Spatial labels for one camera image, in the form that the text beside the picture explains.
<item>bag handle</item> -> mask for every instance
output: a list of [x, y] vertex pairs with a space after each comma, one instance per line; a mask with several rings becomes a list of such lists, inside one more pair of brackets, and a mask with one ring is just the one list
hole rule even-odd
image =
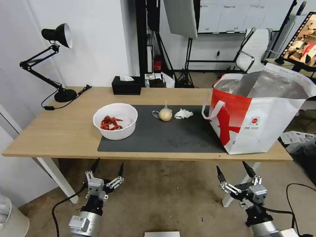
[[204, 103], [202, 105], [202, 116], [203, 116], [204, 119], [213, 119], [213, 118], [215, 118], [218, 115], [218, 113], [220, 112], [221, 108], [225, 106], [225, 102], [219, 100], [217, 102], [215, 108], [213, 109], [211, 115], [209, 117], [206, 117], [205, 114], [204, 114], [204, 110], [205, 110], [205, 107], [206, 107], [206, 104], [208, 102], [208, 98], [209, 98], [210, 94], [211, 94], [211, 92], [209, 92], [207, 94], [207, 97], [206, 97], [206, 99], [205, 99], [205, 101], [204, 101]]

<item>red and white bag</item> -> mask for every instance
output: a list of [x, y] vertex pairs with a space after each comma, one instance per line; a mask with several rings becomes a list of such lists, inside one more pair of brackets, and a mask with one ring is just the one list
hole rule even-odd
[[316, 85], [308, 77], [267, 64], [262, 72], [223, 75], [214, 85], [209, 116], [204, 114], [208, 97], [202, 115], [228, 154], [267, 152], [306, 99], [313, 96]]

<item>white chair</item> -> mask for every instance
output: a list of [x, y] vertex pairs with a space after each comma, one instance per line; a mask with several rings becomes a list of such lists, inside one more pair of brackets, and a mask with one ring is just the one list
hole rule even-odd
[[264, 65], [261, 63], [263, 55], [267, 51], [272, 35], [270, 29], [248, 29], [245, 39], [236, 55], [235, 61], [245, 73], [262, 71]]

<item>table leg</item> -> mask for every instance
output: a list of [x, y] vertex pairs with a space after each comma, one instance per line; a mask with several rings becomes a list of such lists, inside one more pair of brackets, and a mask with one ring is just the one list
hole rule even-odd
[[[62, 191], [67, 195], [67, 197], [70, 197], [71, 195], [75, 194], [75, 191], [72, 189], [68, 181], [65, 179], [65, 177], [60, 172], [60, 170], [51, 158], [36, 158], [45, 168], [45, 170], [49, 173], [49, 175], [53, 178], [53, 180], [58, 184], [58, 186], [62, 189]], [[78, 196], [74, 196], [70, 199], [70, 201], [72, 203], [77, 203], [78, 199]]]
[[[254, 162], [252, 165], [250, 165], [250, 167], [256, 171], [256, 169], [259, 168], [261, 162]], [[244, 179], [240, 182], [241, 184], [242, 183], [246, 183], [248, 180], [250, 179], [249, 175], [247, 174]], [[222, 203], [223, 203], [223, 207], [228, 207], [231, 202], [233, 201], [234, 199], [229, 195], [229, 194], [226, 194], [224, 199], [222, 200]]]

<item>concrete floor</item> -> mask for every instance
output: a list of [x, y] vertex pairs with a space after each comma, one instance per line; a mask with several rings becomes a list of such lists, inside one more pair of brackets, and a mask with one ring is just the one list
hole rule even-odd
[[[215, 74], [192, 75], [197, 87], [211, 87]], [[291, 130], [315, 132], [316, 126], [306, 124], [316, 117], [314, 112], [303, 112], [290, 124]], [[60, 167], [74, 190], [85, 180], [84, 171], [94, 160], [60, 159]], [[95, 174], [100, 178], [115, 178], [121, 161], [101, 160]], [[245, 176], [241, 162], [177, 162], [177, 161], [125, 161], [124, 184], [109, 195], [103, 208], [102, 225], [98, 236], [141, 237], [149, 231], [180, 231], [181, 237], [192, 236], [244, 236], [251, 237], [245, 226], [246, 213], [238, 201], [223, 208], [224, 192], [219, 188], [216, 165], [227, 181], [239, 183]], [[313, 186], [302, 168], [295, 162], [262, 163], [257, 171], [268, 189], [266, 207], [289, 210], [285, 188], [292, 182]], [[86, 203], [86, 192], [79, 196], [78, 204], [70, 201], [56, 210], [60, 236], [70, 237], [68, 222], [79, 215]], [[294, 186], [289, 191], [301, 234], [316, 235], [316, 193]], [[57, 188], [22, 206], [31, 225], [27, 237], [54, 237], [55, 225], [51, 216], [54, 204], [65, 195]], [[290, 228], [291, 216], [272, 214], [279, 229]]]

